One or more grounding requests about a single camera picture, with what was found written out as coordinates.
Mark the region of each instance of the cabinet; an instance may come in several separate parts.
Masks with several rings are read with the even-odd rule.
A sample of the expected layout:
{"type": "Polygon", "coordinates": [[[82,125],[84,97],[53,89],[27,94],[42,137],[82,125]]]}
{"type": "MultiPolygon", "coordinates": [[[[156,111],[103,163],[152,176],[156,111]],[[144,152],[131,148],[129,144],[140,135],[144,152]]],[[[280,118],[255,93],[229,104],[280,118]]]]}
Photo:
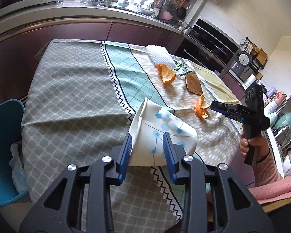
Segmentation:
{"type": "Polygon", "coordinates": [[[178,39],[178,36],[181,35],[164,29],[126,23],[112,23],[107,40],[139,46],[163,46],[173,54],[183,39],[178,39]]]}
{"type": "Polygon", "coordinates": [[[38,66],[36,53],[52,39],[106,40],[111,23],[54,25],[0,43],[0,103],[27,95],[38,66]]]}
{"type": "Polygon", "coordinates": [[[244,97],[244,88],[234,79],[234,77],[227,73],[222,81],[233,92],[236,98],[240,101],[244,97]]]}

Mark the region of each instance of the pink sweater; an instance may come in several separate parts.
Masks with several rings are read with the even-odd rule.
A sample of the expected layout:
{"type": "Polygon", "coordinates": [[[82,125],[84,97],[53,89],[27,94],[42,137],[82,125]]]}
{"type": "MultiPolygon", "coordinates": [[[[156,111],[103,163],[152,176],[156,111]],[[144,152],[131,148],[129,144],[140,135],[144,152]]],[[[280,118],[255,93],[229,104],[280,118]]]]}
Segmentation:
{"type": "Polygon", "coordinates": [[[272,152],[261,163],[253,167],[255,187],[250,192],[259,204],[291,198],[291,176],[282,178],[272,152]]]}

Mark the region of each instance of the blue chair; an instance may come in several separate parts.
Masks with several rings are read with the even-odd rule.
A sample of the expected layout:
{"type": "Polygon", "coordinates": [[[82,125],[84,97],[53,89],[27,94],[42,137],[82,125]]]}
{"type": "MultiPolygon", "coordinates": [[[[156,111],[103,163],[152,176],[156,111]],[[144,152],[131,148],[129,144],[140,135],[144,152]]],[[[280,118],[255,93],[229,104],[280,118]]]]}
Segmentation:
{"type": "Polygon", "coordinates": [[[10,147],[22,139],[21,122],[24,105],[19,100],[8,100],[0,104],[0,207],[6,206],[24,196],[17,192],[12,181],[12,158],[10,147]]]}

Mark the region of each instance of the kitchen wall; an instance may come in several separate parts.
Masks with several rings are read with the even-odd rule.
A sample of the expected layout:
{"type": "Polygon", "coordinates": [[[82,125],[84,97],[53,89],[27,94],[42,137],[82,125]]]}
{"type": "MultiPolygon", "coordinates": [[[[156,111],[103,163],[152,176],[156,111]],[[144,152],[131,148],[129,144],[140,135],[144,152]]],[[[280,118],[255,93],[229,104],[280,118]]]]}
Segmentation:
{"type": "Polygon", "coordinates": [[[282,36],[291,36],[291,0],[207,1],[199,17],[237,43],[248,37],[270,57],[282,36]]]}
{"type": "Polygon", "coordinates": [[[291,37],[281,37],[263,69],[262,82],[266,86],[291,96],[291,37]]]}

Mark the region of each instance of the silver screw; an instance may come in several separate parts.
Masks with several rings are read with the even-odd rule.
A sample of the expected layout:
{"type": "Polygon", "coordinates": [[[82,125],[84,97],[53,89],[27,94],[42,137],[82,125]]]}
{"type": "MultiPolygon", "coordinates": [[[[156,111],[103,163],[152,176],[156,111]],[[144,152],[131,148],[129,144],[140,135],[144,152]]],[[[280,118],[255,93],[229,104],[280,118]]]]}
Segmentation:
{"type": "Polygon", "coordinates": [[[183,157],[183,159],[184,159],[184,161],[189,162],[189,161],[192,161],[192,160],[193,160],[193,157],[192,157],[191,155],[185,155],[185,156],[183,157]]]}
{"type": "Polygon", "coordinates": [[[69,171],[74,171],[75,169],[77,169],[77,166],[75,164],[71,164],[67,168],[69,171]]]}
{"type": "Polygon", "coordinates": [[[221,170],[227,170],[227,164],[221,163],[221,164],[219,165],[219,168],[220,168],[221,170]]]}
{"type": "Polygon", "coordinates": [[[104,157],[102,158],[102,161],[105,162],[105,163],[108,163],[108,162],[110,162],[111,160],[112,160],[112,158],[111,158],[110,156],[104,156],[104,157]]]}

